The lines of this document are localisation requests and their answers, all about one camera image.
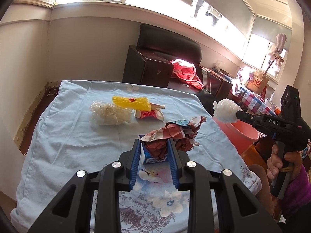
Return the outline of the person's right hand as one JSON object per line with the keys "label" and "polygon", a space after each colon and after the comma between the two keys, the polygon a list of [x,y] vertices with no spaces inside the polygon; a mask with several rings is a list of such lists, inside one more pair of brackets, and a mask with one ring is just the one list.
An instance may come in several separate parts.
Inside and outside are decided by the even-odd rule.
{"label": "person's right hand", "polygon": [[[280,169],[283,168],[283,161],[278,156],[278,152],[279,152],[279,147],[277,144],[274,144],[272,147],[271,157],[268,158],[267,160],[267,166],[268,166],[267,176],[270,180],[274,180],[278,176]],[[290,179],[290,181],[293,181],[294,179],[297,178],[297,176],[300,173],[303,160],[298,151],[286,153],[285,160],[290,163],[293,163],[294,165],[293,172],[292,172],[291,179]]]}

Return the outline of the purple sleeve right forearm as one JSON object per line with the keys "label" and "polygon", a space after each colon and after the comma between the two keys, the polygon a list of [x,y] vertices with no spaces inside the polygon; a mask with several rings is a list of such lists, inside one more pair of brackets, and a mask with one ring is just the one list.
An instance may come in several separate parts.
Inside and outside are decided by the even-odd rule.
{"label": "purple sleeve right forearm", "polygon": [[298,176],[287,186],[280,207],[284,218],[289,218],[310,205],[310,182],[305,167],[301,165]]}

